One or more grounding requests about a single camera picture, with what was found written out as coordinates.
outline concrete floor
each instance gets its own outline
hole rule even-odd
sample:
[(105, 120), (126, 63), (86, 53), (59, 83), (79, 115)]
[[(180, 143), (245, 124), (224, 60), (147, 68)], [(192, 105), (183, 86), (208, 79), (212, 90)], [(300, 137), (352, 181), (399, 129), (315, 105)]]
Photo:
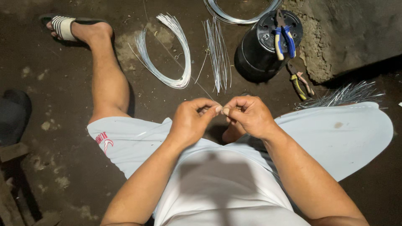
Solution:
[[(264, 7), (265, 3), (256, 0), (222, 6), (229, 14), (244, 18), (251, 17)], [(246, 13), (240, 15), (239, 12), (244, 10)], [(168, 12), (176, 16), (185, 32), (191, 58), (195, 61), (192, 77), (197, 77), (205, 56), (201, 21), (211, 18), (211, 15), (202, 1), (191, 4), (183, 0), (171, 0), (169, 3), (162, 0), (145, 3), (142, 0), (121, 0), (118, 3), (111, 0), (0, 2), (0, 90), (24, 90), (33, 103), (31, 120), (22, 138), (32, 151), (22, 162), (32, 193), (42, 212), (60, 213), (62, 225), (99, 225), (107, 205), (125, 178), (86, 131), (92, 113), (91, 53), (86, 48), (65, 46), (54, 41), (37, 20), (39, 15), (48, 12), (104, 18), (110, 22), (115, 29), (117, 55), (133, 90), (130, 113), (135, 112), (136, 118), (158, 123), (172, 117), (182, 101), (208, 95), (192, 81), (184, 90), (167, 87), (140, 64), (127, 42), (133, 43), (134, 33), (147, 27), (153, 33), (158, 31), (158, 38), (172, 54), (182, 52), (177, 39), (155, 19), (159, 13)], [(222, 25), (222, 28), (233, 59), (238, 43), (250, 26)], [(165, 75), (179, 77), (183, 71), (151, 33), (147, 41), (148, 52), (156, 67)], [(178, 61), (184, 65), (182, 55)], [(301, 59), (293, 62), (300, 70), (305, 69)], [(222, 104), (245, 91), (258, 95), (274, 117), (291, 111), (294, 103), (299, 102), (286, 70), (264, 84), (247, 82), (234, 67), (232, 72), (232, 87), (226, 94), (212, 93), (214, 80), (209, 62), (205, 64), (199, 84)], [(402, 101), (402, 75), (399, 75), (402, 71), (386, 72), (376, 72), (383, 74), (374, 80), (378, 88), (387, 93), (380, 106), (386, 108), (384, 111), (394, 123), (395, 137), (370, 164), (341, 181), (342, 187), (373, 226), (402, 222), (402, 166), (399, 164), (402, 160), (402, 140), (398, 138), (402, 129), (402, 107), (398, 106)], [(318, 93), (326, 92), (320, 89), (322, 87), (316, 87)], [(49, 125), (47, 131), (42, 128), (44, 123)], [(205, 138), (219, 142), (225, 127), (223, 117), (214, 119)]]

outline foot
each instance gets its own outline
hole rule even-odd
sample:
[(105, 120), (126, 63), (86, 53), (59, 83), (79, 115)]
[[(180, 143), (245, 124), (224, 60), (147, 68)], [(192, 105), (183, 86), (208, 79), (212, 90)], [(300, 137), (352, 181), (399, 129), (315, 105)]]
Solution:
[[(56, 37), (58, 40), (63, 40), (54, 31), (51, 22), (46, 24), (46, 27), (52, 31), (51, 35)], [(110, 39), (113, 35), (112, 27), (105, 22), (99, 22), (93, 25), (81, 25), (79, 23), (73, 22), (71, 25), (72, 34), (79, 40), (90, 44), (94, 39)]]
[(238, 140), (244, 134), (246, 134), (246, 131), (239, 122), (236, 122), (235, 125), (230, 123), (228, 129), (222, 135), (222, 140), (223, 142), (230, 144)]

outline white shorts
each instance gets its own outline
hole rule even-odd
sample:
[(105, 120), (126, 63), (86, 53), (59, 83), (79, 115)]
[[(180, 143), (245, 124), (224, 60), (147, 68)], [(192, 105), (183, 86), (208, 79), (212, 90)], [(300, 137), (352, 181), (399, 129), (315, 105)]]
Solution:
[[(337, 107), (317, 107), (282, 115), (276, 123), (317, 160), (337, 181), (356, 172), (391, 142), (392, 122), (373, 102)], [(88, 125), (111, 162), (129, 178), (161, 145), (172, 120), (162, 124), (128, 117), (107, 117)], [(244, 135), (235, 143), (220, 145), (201, 138), (181, 154), (179, 165), (196, 152), (232, 150), (275, 174), (262, 142)]]

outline fingernail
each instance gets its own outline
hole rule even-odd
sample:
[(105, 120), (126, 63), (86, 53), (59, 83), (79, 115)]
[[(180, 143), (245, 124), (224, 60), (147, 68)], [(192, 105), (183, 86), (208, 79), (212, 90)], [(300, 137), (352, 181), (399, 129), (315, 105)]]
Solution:
[(215, 111), (216, 111), (216, 113), (219, 113), (221, 110), (222, 110), (222, 106), (220, 105), (220, 106), (218, 106), (216, 109), (215, 109)]
[(224, 108), (223, 110), (222, 110), (222, 112), (225, 114), (225, 115), (228, 115), (229, 114), (229, 108)]

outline pile of wire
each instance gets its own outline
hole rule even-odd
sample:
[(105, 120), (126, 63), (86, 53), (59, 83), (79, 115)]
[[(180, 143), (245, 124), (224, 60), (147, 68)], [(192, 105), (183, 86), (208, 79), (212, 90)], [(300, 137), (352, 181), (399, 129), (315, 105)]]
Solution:
[(187, 44), (186, 36), (184, 35), (184, 32), (181, 29), (179, 22), (177, 21), (177, 19), (174, 16), (171, 16), (169, 14), (168, 14), (168, 16), (159, 14), (156, 18), (158, 20), (160, 20), (163, 24), (168, 26), (173, 31), (173, 33), (176, 35), (180, 44), (183, 47), (186, 65), (185, 65), (182, 77), (178, 80), (168, 78), (168, 77), (164, 76), (161, 72), (159, 72), (156, 69), (156, 67), (152, 64), (152, 62), (148, 56), (147, 47), (146, 47), (146, 43), (145, 43), (146, 29), (143, 29), (140, 34), (135, 36), (135, 45), (137, 46), (138, 52), (140, 53), (140, 55), (144, 61), (143, 62), (141, 61), (141, 59), (134, 53), (133, 49), (131, 48), (131, 46), (129, 44), (130, 49), (133, 51), (133, 53), (136, 55), (136, 57), (140, 60), (140, 62), (150, 72), (152, 72), (159, 80), (161, 80), (163, 83), (165, 83), (166, 85), (168, 85), (170, 87), (173, 87), (176, 89), (183, 89), (189, 84), (190, 77), (191, 77), (190, 49), (189, 49), (189, 45)]
[(230, 74), (230, 87), (232, 86), (232, 70), (230, 68), (228, 49), (226, 48), (222, 29), (216, 17), (212, 23), (209, 20), (203, 22), (207, 46), (210, 52), (209, 58), (215, 79), (215, 88), (219, 93), (221, 88), (228, 88), (228, 74)]
[(227, 15), (216, 3), (216, 0), (204, 0), (205, 6), (207, 7), (207, 10), (209, 13), (212, 14), (212, 16), (217, 17), (220, 21), (229, 23), (229, 24), (253, 24), (256, 23), (264, 14), (277, 10), (281, 5), (282, 5), (283, 0), (272, 0), (270, 5), (258, 16), (249, 19), (249, 20), (242, 20), (242, 19), (236, 19), (234, 17), (231, 17)]
[(366, 81), (358, 84), (350, 83), (347, 86), (335, 90), (330, 95), (322, 98), (311, 100), (306, 103), (296, 105), (296, 110), (312, 108), (312, 107), (333, 107), (342, 104), (360, 103), (360, 102), (381, 102), (380, 96), (385, 93), (379, 93), (374, 87), (375, 82), (367, 83)]

